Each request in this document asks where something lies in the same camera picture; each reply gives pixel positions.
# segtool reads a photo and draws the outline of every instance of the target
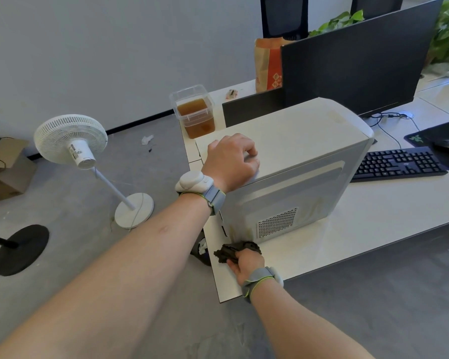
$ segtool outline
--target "fan base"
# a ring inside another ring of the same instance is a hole
[[[0,276],[12,276],[30,266],[48,243],[48,229],[34,224],[20,229],[8,240],[17,242],[18,248],[0,247]]]
[[[155,203],[151,196],[144,193],[132,194],[127,199],[136,206],[136,209],[130,210],[125,203],[121,202],[115,211],[115,222],[121,228],[131,229],[150,217]]]

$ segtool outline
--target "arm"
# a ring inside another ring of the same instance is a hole
[[[232,191],[257,171],[254,143],[242,135],[208,147],[203,174]],[[0,345],[0,358],[125,358],[132,354],[188,259],[211,209],[182,194],[132,230],[42,306]]]
[[[264,258],[249,249],[238,252],[238,264],[228,260],[241,286]],[[277,358],[372,359],[361,345],[334,325],[294,300],[273,279],[261,281],[251,303],[263,322]]]

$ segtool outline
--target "white wrist sensor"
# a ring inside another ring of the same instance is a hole
[[[178,194],[195,193],[208,201],[212,208],[212,215],[216,215],[225,202],[226,194],[214,186],[211,177],[203,175],[201,171],[189,171],[180,178],[175,186]]]

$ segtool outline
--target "chair backrest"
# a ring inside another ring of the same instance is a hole
[[[264,38],[288,40],[308,36],[308,0],[261,0]]]
[[[401,10],[403,0],[352,0],[351,13],[363,10],[364,18],[378,17]]]

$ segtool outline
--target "white computer case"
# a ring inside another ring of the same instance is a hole
[[[238,132],[255,141],[261,166],[221,208],[232,242],[261,243],[328,216],[374,141],[356,114],[316,98],[197,138],[203,161],[208,144]]]

